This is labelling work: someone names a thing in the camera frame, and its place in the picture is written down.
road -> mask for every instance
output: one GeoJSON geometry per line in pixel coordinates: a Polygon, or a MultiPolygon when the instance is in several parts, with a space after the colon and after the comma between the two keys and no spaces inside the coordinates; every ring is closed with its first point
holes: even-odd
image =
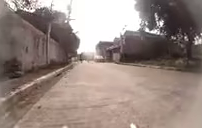
{"type": "Polygon", "coordinates": [[[78,64],[15,128],[202,128],[202,75],[78,64]]]}

wall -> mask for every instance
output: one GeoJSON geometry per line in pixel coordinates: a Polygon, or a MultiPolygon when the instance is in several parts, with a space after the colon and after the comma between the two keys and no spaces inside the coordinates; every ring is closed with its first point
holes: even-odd
{"type": "Polygon", "coordinates": [[[166,43],[165,40],[157,38],[126,37],[122,53],[125,58],[131,58],[131,60],[155,58],[166,54],[166,43]]]}
{"type": "MultiPolygon", "coordinates": [[[[0,72],[4,62],[17,58],[22,70],[28,71],[46,65],[46,36],[31,24],[10,11],[0,0],[0,72]]],[[[50,40],[51,62],[66,62],[64,50],[50,40]]]]}

curb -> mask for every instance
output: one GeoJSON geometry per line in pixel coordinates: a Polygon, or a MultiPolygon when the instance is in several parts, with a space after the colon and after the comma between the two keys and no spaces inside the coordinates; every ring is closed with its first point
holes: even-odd
{"type": "Polygon", "coordinates": [[[62,73],[72,69],[74,64],[71,63],[64,68],[57,69],[54,72],[51,72],[47,75],[44,75],[32,82],[24,84],[21,88],[16,89],[15,91],[11,92],[8,96],[0,98],[0,128],[13,128],[13,126],[25,115],[27,112],[20,111],[21,107],[23,108],[23,104],[21,102],[28,102],[31,103],[30,100],[34,97],[32,95],[34,90],[43,91],[42,84],[48,82],[52,78],[60,76],[62,73]]]}
{"type": "Polygon", "coordinates": [[[175,67],[166,67],[166,66],[155,66],[155,65],[144,65],[144,64],[133,64],[133,63],[116,63],[121,65],[128,65],[128,66],[136,66],[136,67],[146,67],[146,68],[154,68],[154,69],[165,69],[165,70],[172,70],[172,71],[190,71],[188,69],[183,68],[175,68],[175,67]]]}

roof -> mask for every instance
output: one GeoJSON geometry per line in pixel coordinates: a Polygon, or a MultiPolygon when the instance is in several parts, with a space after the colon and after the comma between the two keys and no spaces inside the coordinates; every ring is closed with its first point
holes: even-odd
{"type": "Polygon", "coordinates": [[[130,36],[130,37],[140,37],[140,36],[144,36],[144,37],[148,37],[148,38],[164,38],[162,35],[157,35],[157,34],[153,34],[153,33],[149,33],[149,32],[145,32],[145,31],[125,31],[124,36],[130,36]]]}

house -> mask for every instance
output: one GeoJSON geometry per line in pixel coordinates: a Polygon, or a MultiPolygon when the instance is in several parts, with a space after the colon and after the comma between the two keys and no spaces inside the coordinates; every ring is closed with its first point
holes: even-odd
{"type": "Polygon", "coordinates": [[[168,52],[167,40],[145,31],[126,31],[107,48],[113,61],[136,61],[156,58],[168,52]]]}
{"type": "Polygon", "coordinates": [[[114,42],[111,41],[100,41],[96,45],[96,54],[102,56],[106,61],[111,60],[111,54],[107,51],[107,48],[111,47],[114,42]]]}

